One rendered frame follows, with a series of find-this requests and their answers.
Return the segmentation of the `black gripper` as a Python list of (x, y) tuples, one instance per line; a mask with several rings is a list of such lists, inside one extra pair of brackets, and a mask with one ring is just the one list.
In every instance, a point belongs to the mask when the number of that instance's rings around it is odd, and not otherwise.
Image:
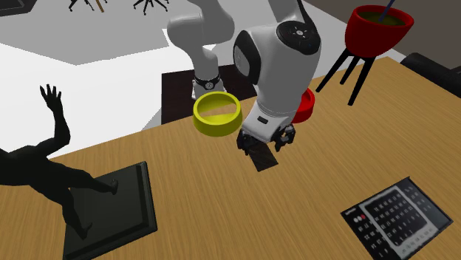
[[(294, 137), (296, 135), (296, 130), (293, 124), (289, 124), (284, 128), (278, 129), (274, 133), (274, 142), (275, 142), (275, 150), (277, 152), (280, 151), (281, 147), (285, 146), (286, 144), (291, 144), (294, 141)], [(236, 138), (237, 148), (243, 150), (246, 155), (249, 155), (250, 148), (263, 148), (269, 147), (272, 145), (272, 142), (265, 143), (256, 138), (252, 137), (251, 135), (247, 134), (244, 129), (240, 129), (238, 136)]]

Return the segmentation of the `dark brown flat rectangular slab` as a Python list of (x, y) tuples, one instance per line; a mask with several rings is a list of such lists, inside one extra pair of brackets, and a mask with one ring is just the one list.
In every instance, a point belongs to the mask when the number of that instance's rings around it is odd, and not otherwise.
[(249, 155), (257, 171), (263, 171), (278, 165), (278, 161), (268, 147), (251, 148)]

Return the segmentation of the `red bowl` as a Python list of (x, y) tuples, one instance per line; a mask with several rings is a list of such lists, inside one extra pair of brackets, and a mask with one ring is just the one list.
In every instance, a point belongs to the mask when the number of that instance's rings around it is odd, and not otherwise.
[(292, 120), (292, 123), (302, 123), (308, 120), (312, 113), (315, 105), (315, 95), (310, 89), (307, 89), (301, 96), (301, 103)]

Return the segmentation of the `yellow bowl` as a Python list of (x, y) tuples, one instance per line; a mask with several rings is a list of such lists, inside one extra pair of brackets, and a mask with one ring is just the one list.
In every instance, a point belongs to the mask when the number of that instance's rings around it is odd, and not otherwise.
[[(227, 114), (216, 114), (207, 117), (200, 112), (234, 104), (236, 111)], [(195, 128), (210, 137), (224, 137), (235, 132), (242, 124), (242, 107), (239, 100), (228, 92), (209, 92), (198, 99), (193, 106), (193, 123)]]

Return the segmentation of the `red plant pot on black legs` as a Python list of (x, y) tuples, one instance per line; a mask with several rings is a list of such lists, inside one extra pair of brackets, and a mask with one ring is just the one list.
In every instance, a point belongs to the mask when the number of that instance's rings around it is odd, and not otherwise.
[(372, 65), (379, 55), (392, 49), (399, 43), (414, 25), (414, 19), (408, 13), (392, 7), (395, 0), (387, 6), (362, 5), (356, 7), (347, 22), (344, 40), (345, 49), (315, 89), (320, 92), (338, 71), (344, 61), (351, 57), (340, 84), (344, 84), (360, 60), (364, 61), (348, 104), (354, 104)]

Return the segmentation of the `black flat keypad device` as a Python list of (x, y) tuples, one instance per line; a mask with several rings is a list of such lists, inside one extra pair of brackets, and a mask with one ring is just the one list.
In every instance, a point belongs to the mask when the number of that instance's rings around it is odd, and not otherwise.
[(341, 215), (373, 260), (409, 260), (453, 223), (410, 177)]

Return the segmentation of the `black human figure on base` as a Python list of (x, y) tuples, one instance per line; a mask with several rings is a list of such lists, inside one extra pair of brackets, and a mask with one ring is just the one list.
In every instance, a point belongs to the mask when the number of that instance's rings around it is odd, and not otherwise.
[(157, 231), (145, 161), (100, 177), (48, 159), (70, 142), (61, 93), (40, 88), (53, 137), (11, 152), (0, 149), (0, 185), (29, 186), (59, 204), (66, 223), (63, 260), (93, 260)]

